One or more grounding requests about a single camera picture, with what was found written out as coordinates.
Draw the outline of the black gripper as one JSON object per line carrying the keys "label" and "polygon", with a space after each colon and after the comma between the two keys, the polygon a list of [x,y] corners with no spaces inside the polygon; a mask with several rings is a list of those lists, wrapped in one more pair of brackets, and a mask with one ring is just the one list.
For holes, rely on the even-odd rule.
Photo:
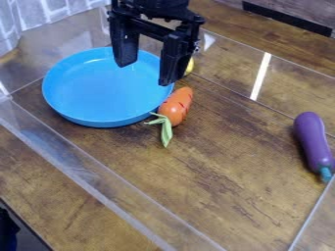
{"label": "black gripper", "polygon": [[[190,0],[111,0],[109,14],[114,60],[123,68],[138,61],[142,34],[165,40],[159,85],[183,78],[205,18],[189,9]],[[153,19],[179,21],[173,30],[151,23]]]}

